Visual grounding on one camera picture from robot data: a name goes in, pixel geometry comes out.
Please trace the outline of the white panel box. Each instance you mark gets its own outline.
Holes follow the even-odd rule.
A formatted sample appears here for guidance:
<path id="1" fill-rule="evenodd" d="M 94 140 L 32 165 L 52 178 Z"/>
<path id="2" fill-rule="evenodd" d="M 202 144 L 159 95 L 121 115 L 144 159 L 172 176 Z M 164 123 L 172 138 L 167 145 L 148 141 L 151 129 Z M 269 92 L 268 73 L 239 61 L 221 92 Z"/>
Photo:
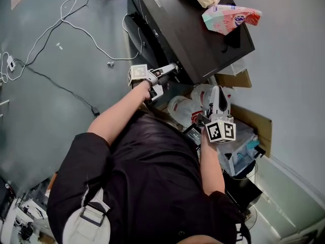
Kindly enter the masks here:
<path id="1" fill-rule="evenodd" d="M 225 67 L 221 71 L 219 71 L 217 74 L 223 74 L 223 75 L 231 75 L 236 76 L 237 74 L 245 71 L 247 69 L 246 63 L 243 58 L 235 61 L 234 63 L 230 64 L 229 66 Z"/>

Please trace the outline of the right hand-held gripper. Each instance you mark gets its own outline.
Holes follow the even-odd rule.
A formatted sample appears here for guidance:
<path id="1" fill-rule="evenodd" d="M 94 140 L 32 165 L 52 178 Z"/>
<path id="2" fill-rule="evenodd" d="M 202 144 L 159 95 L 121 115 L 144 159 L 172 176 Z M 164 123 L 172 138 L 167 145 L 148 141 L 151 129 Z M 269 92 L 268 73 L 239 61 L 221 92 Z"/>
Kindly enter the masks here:
<path id="1" fill-rule="evenodd" d="M 230 115 L 231 104 L 223 88 L 212 88 L 209 109 L 199 114 L 197 126 L 205 128 L 211 143 L 228 143 L 236 140 L 236 124 Z"/>

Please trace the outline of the person's black shirt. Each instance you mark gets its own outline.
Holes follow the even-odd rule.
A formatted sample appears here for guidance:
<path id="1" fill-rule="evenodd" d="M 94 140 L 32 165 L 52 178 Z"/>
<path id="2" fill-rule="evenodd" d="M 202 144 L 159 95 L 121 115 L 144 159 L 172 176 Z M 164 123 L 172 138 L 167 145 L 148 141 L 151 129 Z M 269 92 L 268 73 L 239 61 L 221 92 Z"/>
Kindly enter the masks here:
<path id="1" fill-rule="evenodd" d="M 251 244 L 228 196 L 204 193 L 190 141 L 150 114 L 137 112 L 111 145 L 93 133 L 75 137 L 47 206 L 58 243 L 68 217 L 99 189 L 110 207 L 111 244 L 175 244 L 194 235 Z"/>

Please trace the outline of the black frame table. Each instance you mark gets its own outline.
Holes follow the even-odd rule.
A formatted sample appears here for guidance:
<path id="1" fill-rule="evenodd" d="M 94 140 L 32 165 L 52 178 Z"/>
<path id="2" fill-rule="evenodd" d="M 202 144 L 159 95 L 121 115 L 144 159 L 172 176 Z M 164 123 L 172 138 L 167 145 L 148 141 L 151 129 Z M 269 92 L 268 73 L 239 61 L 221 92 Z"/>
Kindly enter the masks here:
<path id="1" fill-rule="evenodd" d="M 245 212 L 260 198 L 262 191 L 250 180 L 248 176 L 243 178 L 231 177 L 221 165 L 225 182 L 225 193 L 233 201 L 240 212 Z"/>

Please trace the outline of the small black screen device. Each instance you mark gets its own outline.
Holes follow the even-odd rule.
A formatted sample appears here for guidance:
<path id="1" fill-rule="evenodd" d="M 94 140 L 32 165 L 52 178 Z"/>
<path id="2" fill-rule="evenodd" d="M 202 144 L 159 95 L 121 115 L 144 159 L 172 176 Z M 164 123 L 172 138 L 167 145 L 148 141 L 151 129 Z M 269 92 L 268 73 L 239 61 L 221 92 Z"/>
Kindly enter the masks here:
<path id="1" fill-rule="evenodd" d="M 201 128 L 196 124 L 192 124 L 189 128 L 182 132 L 189 138 L 197 147 L 201 145 Z"/>

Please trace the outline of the clear plastic storage box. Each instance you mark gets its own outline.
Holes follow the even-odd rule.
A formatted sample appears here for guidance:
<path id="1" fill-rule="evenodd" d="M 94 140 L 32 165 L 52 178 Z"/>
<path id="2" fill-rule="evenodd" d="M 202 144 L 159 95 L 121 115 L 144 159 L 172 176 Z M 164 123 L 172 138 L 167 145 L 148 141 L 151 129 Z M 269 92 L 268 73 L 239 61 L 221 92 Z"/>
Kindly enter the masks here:
<path id="1" fill-rule="evenodd" d="M 218 159 L 225 172 L 232 177 L 238 176 L 260 155 L 255 148 L 259 146 L 254 129 L 239 120 L 236 125 L 236 140 L 217 144 Z"/>

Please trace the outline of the small black cloth item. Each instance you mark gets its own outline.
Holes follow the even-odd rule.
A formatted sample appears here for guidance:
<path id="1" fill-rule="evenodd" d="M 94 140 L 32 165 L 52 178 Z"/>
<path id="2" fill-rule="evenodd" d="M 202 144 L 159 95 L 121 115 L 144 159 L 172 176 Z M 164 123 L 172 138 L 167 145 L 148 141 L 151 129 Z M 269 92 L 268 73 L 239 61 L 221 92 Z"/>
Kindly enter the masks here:
<path id="1" fill-rule="evenodd" d="M 229 47 L 240 48 L 241 47 L 241 29 L 238 27 L 224 36 L 222 53 L 226 53 Z"/>

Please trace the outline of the black washing machine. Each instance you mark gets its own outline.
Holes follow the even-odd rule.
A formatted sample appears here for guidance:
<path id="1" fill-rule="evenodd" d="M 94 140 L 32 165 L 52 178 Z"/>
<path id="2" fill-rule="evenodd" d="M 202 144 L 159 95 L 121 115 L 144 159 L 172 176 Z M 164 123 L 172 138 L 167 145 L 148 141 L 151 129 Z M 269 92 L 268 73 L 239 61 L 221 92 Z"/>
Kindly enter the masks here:
<path id="1" fill-rule="evenodd" d="M 208 30 L 197 0 L 128 0 L 128 13 L 145 36 L 154 69 L 172 63 L 179 83 L 197 84 L 255 50 L 245 24 L 241 47 L 222 53 L 224 35 Z"/>

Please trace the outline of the narrow tan cardboard box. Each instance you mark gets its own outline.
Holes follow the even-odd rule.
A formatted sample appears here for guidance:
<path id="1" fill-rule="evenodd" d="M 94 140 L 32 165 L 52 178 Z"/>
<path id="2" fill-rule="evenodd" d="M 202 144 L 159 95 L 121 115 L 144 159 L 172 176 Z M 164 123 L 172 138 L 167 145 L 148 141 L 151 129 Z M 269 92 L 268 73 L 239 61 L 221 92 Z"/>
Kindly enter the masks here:
<path id="1" fill-rule="evenodd" d="M 216 81 L 223 87 L 241 87 L 241 88 L 252 88 L 252 83 L 248 74 L 247 69 L 236 74 L 215 74 Z"/>

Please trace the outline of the pink tissue packet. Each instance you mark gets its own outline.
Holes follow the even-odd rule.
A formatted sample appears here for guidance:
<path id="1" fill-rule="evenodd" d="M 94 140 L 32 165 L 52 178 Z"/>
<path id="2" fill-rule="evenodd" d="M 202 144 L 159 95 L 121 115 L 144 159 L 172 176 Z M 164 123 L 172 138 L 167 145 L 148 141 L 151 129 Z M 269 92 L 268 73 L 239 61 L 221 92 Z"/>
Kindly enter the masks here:
<path id="1" fill-rule="evenodd" d="M 207 29 L 224 36 L 243 23 L 257 26 L 261 17 L 259 10 L 233 5 L 214 5 L 202 14 Z"/>

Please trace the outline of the person's left forearm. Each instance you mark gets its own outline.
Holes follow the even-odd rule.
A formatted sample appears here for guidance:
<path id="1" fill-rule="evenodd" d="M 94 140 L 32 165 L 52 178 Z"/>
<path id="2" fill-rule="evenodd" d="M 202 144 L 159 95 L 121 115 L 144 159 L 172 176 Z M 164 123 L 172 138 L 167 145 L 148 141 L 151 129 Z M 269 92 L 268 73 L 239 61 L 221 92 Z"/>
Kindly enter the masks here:
<path id="1" fill-rule="evenodd" d="M 150 88 L 151 84 L 147 80 L 142 81 L 119 102 L 100 114 L 87 131 L 102 137 L 111 145 L 139 107 L 150 98 Z"/>

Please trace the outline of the person's right forearm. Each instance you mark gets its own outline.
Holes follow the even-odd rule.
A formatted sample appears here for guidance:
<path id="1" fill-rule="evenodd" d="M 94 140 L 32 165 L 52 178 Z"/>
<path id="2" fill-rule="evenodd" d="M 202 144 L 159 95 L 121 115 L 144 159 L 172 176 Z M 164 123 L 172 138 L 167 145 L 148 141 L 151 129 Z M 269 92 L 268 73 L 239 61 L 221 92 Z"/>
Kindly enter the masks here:
<path id="1" fill-rule="evenodd" d="M 206 195 L 210 196 L 216 191 L 225 193 L 225 183 L 216 146 L 209 141 L 205 130 L 201 136 L 200 173 Z"/>

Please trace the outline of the large cardboard wall sheet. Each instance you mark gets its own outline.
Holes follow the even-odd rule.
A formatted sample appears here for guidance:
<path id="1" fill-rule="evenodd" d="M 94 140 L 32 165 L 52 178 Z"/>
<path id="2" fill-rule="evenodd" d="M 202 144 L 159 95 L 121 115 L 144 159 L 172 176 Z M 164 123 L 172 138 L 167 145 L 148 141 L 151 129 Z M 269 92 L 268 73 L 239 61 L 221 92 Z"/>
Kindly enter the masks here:
<path id="1" fill-rule="evenodd" d="M 261 146 L 266 151 L 265 156 L 269 158 L 272 146 L 272 120 L 235 104 L 231 105 L 231 115 L 257 131 Z"/>

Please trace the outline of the large clear water jug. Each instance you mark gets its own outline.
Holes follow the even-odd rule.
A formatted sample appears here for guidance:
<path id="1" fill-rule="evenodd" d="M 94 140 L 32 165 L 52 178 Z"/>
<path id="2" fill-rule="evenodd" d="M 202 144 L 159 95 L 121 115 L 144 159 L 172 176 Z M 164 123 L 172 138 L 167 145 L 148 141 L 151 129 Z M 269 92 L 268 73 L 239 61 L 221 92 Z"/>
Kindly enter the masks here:
<path id="1" fill-rule="evenodd" d="M 191 92 L 191 99 L 200 104 L 201 108 L 209 108 L 209 100 L 211 96 L 211 91 L 214 86 L 210 84 L 198 84 Z M 227 87 L 222 87 L 224 93 L 228 96 L 229 102 L 231 97 L 231 92 Z"/>
<path id="2" fill-rule="evenodd" d="M 185 128 L 195 123 L 202 112 L 199 103 L 184 96 L 175 96 L 168 103 L 169 115 Z"/>

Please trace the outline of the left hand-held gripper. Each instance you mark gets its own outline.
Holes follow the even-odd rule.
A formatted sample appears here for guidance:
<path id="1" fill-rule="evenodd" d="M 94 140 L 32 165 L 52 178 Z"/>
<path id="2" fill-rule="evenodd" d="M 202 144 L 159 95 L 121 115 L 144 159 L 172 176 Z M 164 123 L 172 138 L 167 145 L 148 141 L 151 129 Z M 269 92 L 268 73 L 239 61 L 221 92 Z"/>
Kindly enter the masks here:
<path id="1" fill-rule="evenodd" d="M 134 88 L 143 80 L 148 81 L 150 84 L 150 100 L 155 101 L 164 94 L 163 86 L 159 82 L 160 77 L 173 71 L 178 71 L 178 66 L 175 63 L 157 68 L 155 70 L 149 70 L 146 64 L 133 65 L 128 71 L 128 86 Z"/>

